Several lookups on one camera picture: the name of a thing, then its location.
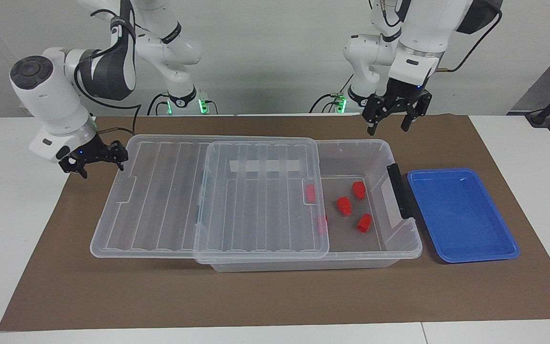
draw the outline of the black handle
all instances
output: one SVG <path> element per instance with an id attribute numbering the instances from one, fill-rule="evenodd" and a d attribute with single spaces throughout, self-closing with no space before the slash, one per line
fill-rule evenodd
<path id="1" fill-rule="evenodd" d="M 413 124 L 413 120 L 414 118 L 411 115 L 404 116 L 402 124 L 400 125 L 402 131 L 404 131 L 405 133 L 409 131 L 409 129 L 411 128 L 411 124 Z"/>
<path id="2" fill-rule="evenodd" d="M 400 168 L 397 163 L 393 163 L 388 166 L 388 174 L 390 176 L 391 188 L 393 194 L 396 196 L 396 203 L 398 203 L 398 210 L 402 218 L 410 218 L 413 216 L 411 213 L 411 207 L 409 206 L 409 200 L 404 195 L 404 184 L 402 174 L 400 174 Z"/>
<path id="3" fill-rule="evenodd" d="M 377 130 L 377 124 L 373 124 L 373 126 L 369 126 L 368 129 L 366 129 L 366 132 L 369 133 L 371 136 L 375 136 L 375 131 Z"/>

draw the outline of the blue tray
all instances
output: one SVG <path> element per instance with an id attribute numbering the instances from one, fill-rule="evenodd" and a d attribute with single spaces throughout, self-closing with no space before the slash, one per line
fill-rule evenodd
<path id="1" fill-rule="evenodd" d="M 443 260 L 465 263 L 519 257 L 515 239 L 473 170 L 415 170 L 408 179 Z"/>

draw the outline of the green light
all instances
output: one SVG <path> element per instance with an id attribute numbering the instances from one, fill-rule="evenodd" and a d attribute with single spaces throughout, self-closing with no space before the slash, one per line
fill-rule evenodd
<path id="1" fill-rule="evenodd" d="M 209 107 L 202 99 L 199 99 L 199 107 L 201 107 L 201 115 L 205 115 L 206 113 L 209 113 Z"/>
<path id="2" fill-rule="evenodd" d="M 338 96 L 337 112 L 345 113 L 345 106 L 347 106 L 347 99 L 344 96 Z"/>

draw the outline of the red block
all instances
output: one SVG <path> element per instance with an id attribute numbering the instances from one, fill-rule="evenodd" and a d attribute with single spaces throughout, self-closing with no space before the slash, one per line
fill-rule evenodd
<path id="1" fill-rule="evenodd" d="M 360 200 L 364 200 L 366 198 L 366 186 L 363 182 L 355 182 L 351 185 L 351 191 L 353 191 L 353 194 Z"/>
<path id="2" fill-rule="evenodd" d="M 307 203 L 316 203 L 315 200 L 315 185 L 308 184 L 305 185 L 305 197 L 307 198 Z"/>
<path id="3" fill-rule="evenodd" d="M 369 231 L 370 223 L 373 222 L 373 217 L 369 214 L 362 215 L 360 222 L 358 223 L 358 230 L 362 233 Z"/>
<path id="4" fill-rule="evenodd" d="M 343 213 L 345 216 L 351 215 L 351 202 L 349 202 L 349 198 L 347 197 L 341 197 L 337 200 L 337 207 Z"/>

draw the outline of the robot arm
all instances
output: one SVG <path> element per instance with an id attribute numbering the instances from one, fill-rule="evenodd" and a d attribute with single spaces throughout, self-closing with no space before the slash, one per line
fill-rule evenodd
<path id="1" fill-rule="evenodd" d="M 111 46 L 105 50 L 49 48 L 43 52 L 67 80 L 90 96 L 123 100 L 135 89 L 135 10 L 130 0 L 79 0 L 110 22 Z"/>
<path id="2" fill-rule="evenodd" d="M 123 100 L 135 89 L 135 49 L 164 76 L 169 100 L 179 109 L 205 113 L 186 65 L 201 60 L 201 48 L 181 33 L 169 0 L 78 0 L 91 16 L 110 22 L 111 46 L 105 50 L 49 48 L 43 56 L 18 61 L 10 73 L 14 91 L 43 126 L 29 148 L 58 162 L 64 172 L 108 161 L 123 169 L 127 152 L 118 141 L 106 145 L 72 84 L 87 96 Z M 136 36 L 136 20 L 140 37 Z"/>
<path id="3" fill-rule="evenodd" d="M 424 116 L 432 99 L 425 86 L 447 50 L 451 34 L 474 33 L 483 28 L 495 17 L 501 2 L 398 0 L 393 7 L 393 1 L 380 0 L 380 6 L 373 9 L 373 25 L 381 35 L 361 41 L 358 38 L 362 35 L 352 36 L 345 48 L 355 78 L 348 94 L 364 107 L 362 116 L 369 124 L 368 133 L 374 135 L 378 122 L 391 113 L 406 112 L 401 126 L 404 131 L 417 117 Z M 394 14 L 399 21 L 390 24 L 386 16 L 392 18 Z M 380 75 L 376 66 L 389 67 L 389 71 L 385 75 L 382 68 Z"/>
<path id="4" fill-rule="evenodd" d="M 138 17 L 146 24 L 137 36 L 137 54 L 162 74 L 170 108 L 176 115 L 205 113 L 186 68 L 199 63 L 201 46 L 186 37 L 170 0 L 135 1 Z"/>
<path id="5" fill-rule="evenodd" d="M 110 21 L 105 50 L 47 49 L 14 64 L 10 81 L 20 100 L 43 126 L 29 145 L 64 172 L 87 177 L 85 165 L 113 162 L 123 169 L 128 154 L 119 141 L 104 144 L 72 87 L 90 96 L 122 100 L 135 89 L 135 12 L 130 0 L 82 0 L 92 15 Z"/>

